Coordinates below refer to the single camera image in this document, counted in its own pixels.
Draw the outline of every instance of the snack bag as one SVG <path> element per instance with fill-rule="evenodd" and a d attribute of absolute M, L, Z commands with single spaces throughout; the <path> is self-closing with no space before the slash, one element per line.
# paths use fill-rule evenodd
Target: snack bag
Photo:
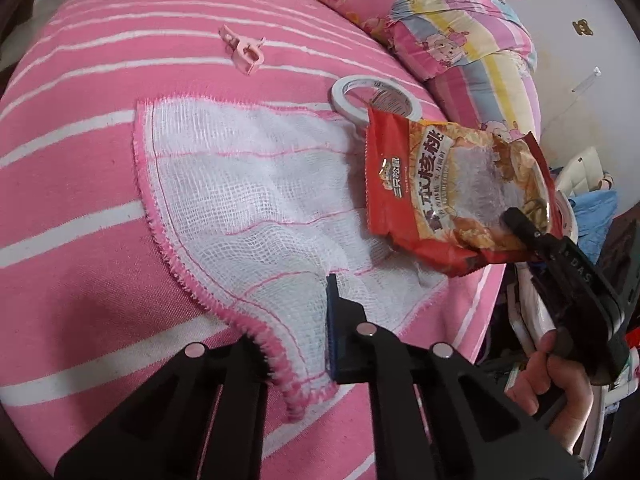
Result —
<path fill-rule="evenodd" d="M 449 276 L 531 254 L 500 222 L 519 208 L 561 237 L 553 183 L 533 135 L 505 142 L 455 123 L 415 123 L 369 108 L 369 230 Z"/>

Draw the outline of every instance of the finger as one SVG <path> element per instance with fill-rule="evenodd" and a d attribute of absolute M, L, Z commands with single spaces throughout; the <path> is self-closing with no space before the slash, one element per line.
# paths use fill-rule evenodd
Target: finger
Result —
<path fill-rule="evenodd" d="M 566 406 L 549 431 L 571 452 L 591 411 L 593 391 L 580 363 L 550 356 L 546 365 L 553 382 L 566 393 Z"/>
<path fill-rule="evenodd" d="M 534 352 L 529 358 L 526 370 L 522 373 L 536 395 L 546 393 L 551 387 L 551 378 L 546 370 L 546 359 L 546 353 Z"/>
<path fill-rule="evenodd" d="M 526 376 L 518 375 L 512 388 L 507 391 L 511 400 L 520 406 L 527 415 L 535 415 L 538 410 L 538 397 L 534 393 Z"/>
<path fill-rule="evenodd" d="M 558 332 L 556 330 L 549 330 L 549 332 L 545 333 L 545 335 L 540 338 L 540 341 L 538 341 L 538 344 L 536 345 L 538 347 L 538 351 L 551 354 L 554 350 L 557 337 Z"/>

